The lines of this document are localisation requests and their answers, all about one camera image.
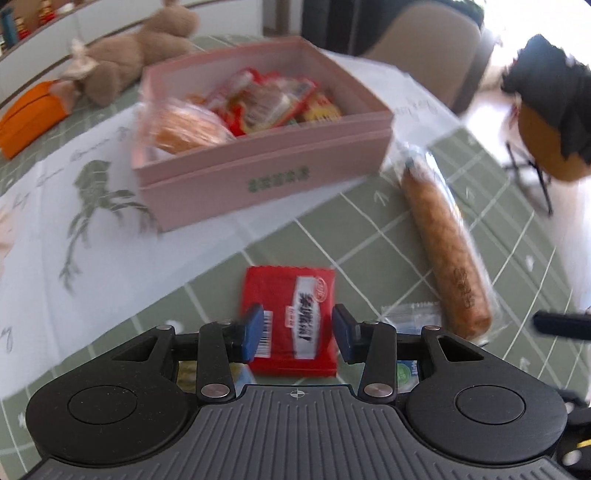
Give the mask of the red chicken snack packet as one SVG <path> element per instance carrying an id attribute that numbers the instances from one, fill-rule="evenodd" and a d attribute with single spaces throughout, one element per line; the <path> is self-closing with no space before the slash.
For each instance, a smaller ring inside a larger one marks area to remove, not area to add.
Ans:
<path id="1" fill-rule="evenodd" d="M 318 83 L 307 77 L 245 68 L 218 84 L 202 105 L 217 114 L 233 136 L 240 137 L 290 123 L 317 90 Z"/>

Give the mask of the white printed table runner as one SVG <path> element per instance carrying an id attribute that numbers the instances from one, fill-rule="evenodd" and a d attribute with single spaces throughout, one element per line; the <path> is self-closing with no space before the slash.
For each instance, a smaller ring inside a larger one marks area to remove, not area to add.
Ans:
<path id="1" fill-rule="evenodd" d="M 430 301 L 435 287 L 394 174 L 341 179 L 349 148 L 306 149 L 207 179 L 198 206 L 249 208 L 169 232 L 142 226 L 130 167 L 133 109 L 27 165 L 1 206 L 1 411 L 14 420 L 59 375 L 152 327 L 193 332 L 235 316 L 254 265 L 329 268 L 361 321 Z"/>

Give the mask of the beige chair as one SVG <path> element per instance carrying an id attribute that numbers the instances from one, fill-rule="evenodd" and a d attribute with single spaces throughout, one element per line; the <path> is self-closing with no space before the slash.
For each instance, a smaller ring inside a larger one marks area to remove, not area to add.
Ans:
<path id="1" fill-rule="evenodd" d="M 454 114 L 472 103 L 494 49 L 491 33 L 437 1 L 418 1 L 394 18 L 366 59 L 397 67 Z"/>

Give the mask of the black orange round chair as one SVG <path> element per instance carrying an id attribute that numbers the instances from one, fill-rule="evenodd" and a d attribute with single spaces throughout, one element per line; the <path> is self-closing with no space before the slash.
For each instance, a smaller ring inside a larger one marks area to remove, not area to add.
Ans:
<path id="1" fill-rule="evenodd" d="M 552 215 L 551 182 L 590 176 L 590 67 L 538 34 L 503 74 L 501 90 L 519 97 L 510 123 L 524 145 L 519 149 L 506 142 L 511 159 L 506 168 L 536 171 Z"/>

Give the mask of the long sausage bread packet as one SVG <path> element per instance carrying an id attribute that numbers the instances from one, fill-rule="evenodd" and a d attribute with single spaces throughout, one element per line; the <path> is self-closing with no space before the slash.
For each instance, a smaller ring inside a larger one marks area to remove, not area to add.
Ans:
<path id="1" fill-rule="evenodd" d="M 392 161 L 435 279 L 439 299 L 394 306 L 384 318 L 414 333 L 441 326 L 478 346 L 505 328 L 492 281 L 434 155 L 402 144 Z"/>

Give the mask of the red yellow snack packet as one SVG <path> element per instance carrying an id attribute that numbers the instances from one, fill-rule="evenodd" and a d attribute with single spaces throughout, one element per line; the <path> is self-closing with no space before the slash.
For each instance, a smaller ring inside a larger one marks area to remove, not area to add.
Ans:
<path id="1" fill-rule="evenodd" d="M 342 110 L 322 91 L 315 91 L 301 101 L 295 121 L 297 123 L 335 122 L 342 118 Z"/>

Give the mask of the yellow small bread packet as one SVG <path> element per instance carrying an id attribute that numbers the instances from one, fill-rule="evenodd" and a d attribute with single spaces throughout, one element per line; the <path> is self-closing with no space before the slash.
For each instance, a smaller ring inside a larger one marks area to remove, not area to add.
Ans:
<path id="1" fill-rule="evenodd" d="M 141 101 L 137 133 L 147 162 L 171 160 L 236 140 L 219 109 L 198 96 Z"/>

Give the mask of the pink cardboard box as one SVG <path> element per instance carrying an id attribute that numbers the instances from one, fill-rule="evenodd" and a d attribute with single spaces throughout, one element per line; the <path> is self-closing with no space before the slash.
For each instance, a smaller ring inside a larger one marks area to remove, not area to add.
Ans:
<path id="1" fill-rule="evenodd" d="M 155 110 L 167 100 L 207 94 L 252 68 L 318 84 L 342 112 L 335 121 L 276 127 L 178 155 L 149 140 Z M 393 139 L 393 112 L 320 49 L 298 37 L 198 52 L 145 69 L 145 106 L 131 167 L 140 194 L 163 230 L 369 175 L 380 169 Z"/>

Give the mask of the brown plush toy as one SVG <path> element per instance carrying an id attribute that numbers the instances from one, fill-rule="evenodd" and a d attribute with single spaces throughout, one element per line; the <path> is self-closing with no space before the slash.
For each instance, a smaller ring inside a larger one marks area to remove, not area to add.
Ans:
<path id="1" fill-rule="evenodd" d="M 190 37 L 197 27 L 197 13 L 176 1 L 165 1 L 133 33 L 104 37 L 89 45 L 74 39 L 71 63 L 51 83 L 49 93 L 66 112 L 81 97 L 106 107 L 141 78 L 145 67 L 193 52 Z"/>

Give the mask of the flat red snack packet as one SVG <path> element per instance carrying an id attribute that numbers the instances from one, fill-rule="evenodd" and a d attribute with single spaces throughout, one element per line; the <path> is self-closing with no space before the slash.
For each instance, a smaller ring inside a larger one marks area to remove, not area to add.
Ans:
<path id="1" fill-rule="evenodd" d="M 249 368 L 256 376 L 327 378 L 337 374 L 332 335 L 335 272 L 253 266 L 242 285 L 242 309 L 263 306 L 263 334 Z"/>

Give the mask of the orange tissue pouch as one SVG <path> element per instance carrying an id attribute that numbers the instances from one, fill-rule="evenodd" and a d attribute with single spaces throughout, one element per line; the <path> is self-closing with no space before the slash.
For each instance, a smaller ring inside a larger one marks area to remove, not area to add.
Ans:
<path id="1" fill-rule="evenodd" d="M 69 116 L 79 98 L 73 81 L 44 81 L 27 90 L 1 119 L 1 153 L 7 160 Z"/>

